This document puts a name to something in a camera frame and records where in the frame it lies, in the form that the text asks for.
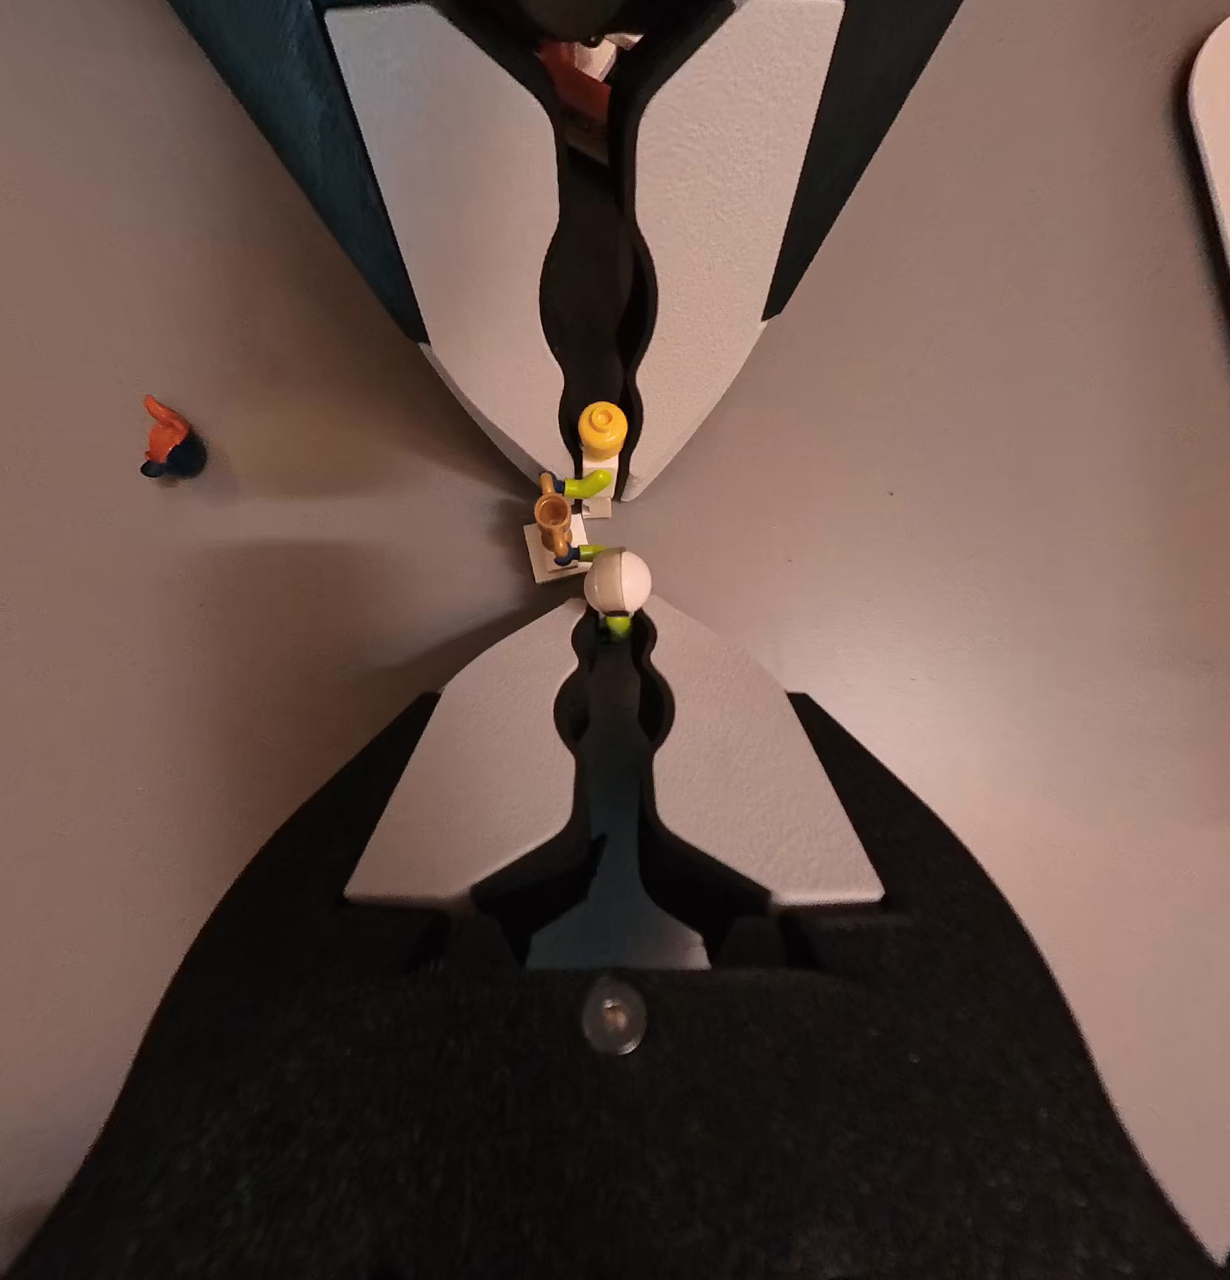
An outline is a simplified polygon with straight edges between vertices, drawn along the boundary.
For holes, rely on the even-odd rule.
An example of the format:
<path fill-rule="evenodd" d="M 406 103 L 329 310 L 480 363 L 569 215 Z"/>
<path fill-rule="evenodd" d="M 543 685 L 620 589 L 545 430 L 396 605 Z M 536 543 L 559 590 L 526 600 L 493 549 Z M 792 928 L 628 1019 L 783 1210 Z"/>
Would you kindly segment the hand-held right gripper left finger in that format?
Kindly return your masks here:
<path fill-rule="evenodd" d="M 349 902 L 466 905 L 575 826 L 586 799 L 592 622 L 585 602 L 568 600 L 445 685 L 348 882 Z"/>

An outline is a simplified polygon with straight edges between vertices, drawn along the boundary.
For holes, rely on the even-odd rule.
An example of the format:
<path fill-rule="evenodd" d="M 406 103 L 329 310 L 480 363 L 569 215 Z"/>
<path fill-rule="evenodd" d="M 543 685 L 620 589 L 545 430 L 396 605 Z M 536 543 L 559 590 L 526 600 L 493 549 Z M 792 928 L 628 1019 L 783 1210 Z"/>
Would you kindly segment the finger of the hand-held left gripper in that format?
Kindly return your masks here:
<path fill-rule="evenodd" d="M 633 363 L 640 498 L 735 383 L 766 328 L 840 2 L 705 3 L 648 35 L 610 102 L 653 320 Z"/>
<path fill-rule="evenodd" d="M 480 3 L 330 9 L 326 32 L 415 295 L 420 350 L 519 470 L 576 475 L 542 318 L 563 140 L 536 45 Z"/>

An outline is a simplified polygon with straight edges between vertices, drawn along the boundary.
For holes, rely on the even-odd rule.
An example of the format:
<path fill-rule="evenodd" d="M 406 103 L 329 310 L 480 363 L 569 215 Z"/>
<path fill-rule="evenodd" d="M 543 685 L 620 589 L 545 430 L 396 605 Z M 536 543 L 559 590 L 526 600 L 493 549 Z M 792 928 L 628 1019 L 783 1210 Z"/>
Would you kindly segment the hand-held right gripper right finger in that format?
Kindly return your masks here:
<path fill-rule="evenodd" d="M 688 926 L 878 905 L 880 878 L 783 685 L 663 600 L 645 606 L 635 658 L 652 900 Z"/>

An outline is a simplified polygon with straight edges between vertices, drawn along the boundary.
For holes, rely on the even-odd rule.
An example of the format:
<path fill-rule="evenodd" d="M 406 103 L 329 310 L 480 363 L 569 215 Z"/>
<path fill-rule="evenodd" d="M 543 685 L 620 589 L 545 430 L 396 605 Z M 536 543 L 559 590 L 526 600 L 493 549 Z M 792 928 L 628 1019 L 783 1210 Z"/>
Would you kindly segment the green lego minifigure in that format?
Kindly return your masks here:
<path fill-rule="evenodd" d="M 612 643 L 630 638 L 635 619 L 652 595 L 648 563 L 628 549 L 585 546 L 580 560 L 589 566 L 585 575 L 585 598 L 598 615 L 600 630 Z"/>

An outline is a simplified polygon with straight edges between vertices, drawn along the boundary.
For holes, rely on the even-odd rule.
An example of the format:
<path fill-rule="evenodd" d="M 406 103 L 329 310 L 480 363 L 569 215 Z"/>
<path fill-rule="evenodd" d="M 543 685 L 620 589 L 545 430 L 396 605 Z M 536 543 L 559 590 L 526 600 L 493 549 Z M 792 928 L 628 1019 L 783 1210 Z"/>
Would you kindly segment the small tan lego piece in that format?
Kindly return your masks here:
<path fill-rule="evenodd" d="M 532 522 L 525 526 L 528 556 L 536 585 L 548 585 L 585 575 L 590 562 L 583 550 L 589 543 L 585 523 L 578 518 L 568 482 L 550 472 L 540 475 L 540 495 Z"/>

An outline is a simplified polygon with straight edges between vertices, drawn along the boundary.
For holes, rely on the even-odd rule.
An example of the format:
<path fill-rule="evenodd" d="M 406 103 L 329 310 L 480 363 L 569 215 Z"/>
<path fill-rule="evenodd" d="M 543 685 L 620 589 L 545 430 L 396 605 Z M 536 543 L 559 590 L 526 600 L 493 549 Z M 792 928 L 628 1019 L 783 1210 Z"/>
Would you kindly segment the blue cap with orange hair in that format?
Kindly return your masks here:
<path fill-rule="evenodd" d="M 152 395 L 143 396 L 152 419 L 140 473 L 159 482 L 188 482 L 208 469 L 208 443 L 178 410 Z"/>

